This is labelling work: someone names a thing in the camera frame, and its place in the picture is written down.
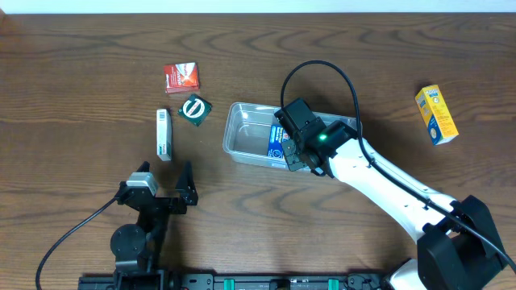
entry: white background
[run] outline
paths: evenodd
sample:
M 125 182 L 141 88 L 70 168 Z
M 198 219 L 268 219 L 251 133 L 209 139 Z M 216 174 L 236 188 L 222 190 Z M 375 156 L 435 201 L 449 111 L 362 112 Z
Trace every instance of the white background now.
M 0 0 L 27 13 L 516 12 L 516 0 Z

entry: blue label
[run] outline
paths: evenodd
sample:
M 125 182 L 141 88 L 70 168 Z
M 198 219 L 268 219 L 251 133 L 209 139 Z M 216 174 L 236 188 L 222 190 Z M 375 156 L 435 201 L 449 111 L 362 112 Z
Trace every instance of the blue label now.
M 281 142 L 288 139 L 290 139 L 290 137 L 283 131 L 282 126 L 272 125 L 271 133 L 268 139 L 267 156 L 283 158 L 283 148 L 281 148 Z
M 431 116 L 430 121 L 428 121 L 428 134 L 430 134 L 430 138 L 432 138 L 432 143 L 434 145 L 443 138 L 439 125 L 437 124 L 437 121 L 435 121 L 435 116 Z

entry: wooden surface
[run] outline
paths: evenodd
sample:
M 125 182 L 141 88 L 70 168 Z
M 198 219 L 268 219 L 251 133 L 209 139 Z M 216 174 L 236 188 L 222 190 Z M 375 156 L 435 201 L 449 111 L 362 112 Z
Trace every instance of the wooden surface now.
M 389 270 L 415 256 L 403 229 L 337 180 L 234 163 L 222 149 L 233 102 L 279 106 L 285 76 L 329 60 L 353 80 L 365 137 L 386 158 L 458 199 L 485 202 L 516 258 L 516 18 L 510 14 L 32 15 L 0 28 L 0 288 L 33 289 L 48 248 L 113 197 L 142 161 L 166 194 L 192 160 L 199 205 L 175 217 L 171 268 L 230 272 Z M 174 162 L 156 156 L 163 65 L 197 61 L 214 105 L 195 127 L 173 115 Z M 460 136 L 433 147 L 414 95 L 438 84 Z M 304 68 L 288 100 L 353 115 L 347 86 Z M 57 248 L 46 289 L 111 273 L 112 205 Z M 489 289 L 516 289 L 506 270 Z

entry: gray plastic container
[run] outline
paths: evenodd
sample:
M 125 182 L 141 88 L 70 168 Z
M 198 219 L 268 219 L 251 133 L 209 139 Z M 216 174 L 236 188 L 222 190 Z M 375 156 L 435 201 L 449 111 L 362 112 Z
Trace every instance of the gray plastic container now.
M 274 113 L 279 109 L 279 107 L 242 102 L 231 105 L 224 131 L 224 151 L 229 153 L 236 162 L 288 169 L 283 158 L 267 156 L 271 125 L 279 125 L 274 117 Z M 327 125 L 335 120 L 341 120 L 356 128 L 354 118 L 316 112 L 314 114 L 321 117 Z M 300 171 L 309 172 L 310 169 L 303 168 Z

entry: small white box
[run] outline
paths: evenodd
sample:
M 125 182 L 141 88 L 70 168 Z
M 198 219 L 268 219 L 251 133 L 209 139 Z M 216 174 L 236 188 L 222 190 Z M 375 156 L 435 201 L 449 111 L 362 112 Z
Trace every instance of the small white box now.
M 156 151 L 161 160 L 172 160 L 172 118 L 166 109 L 156 111 Z

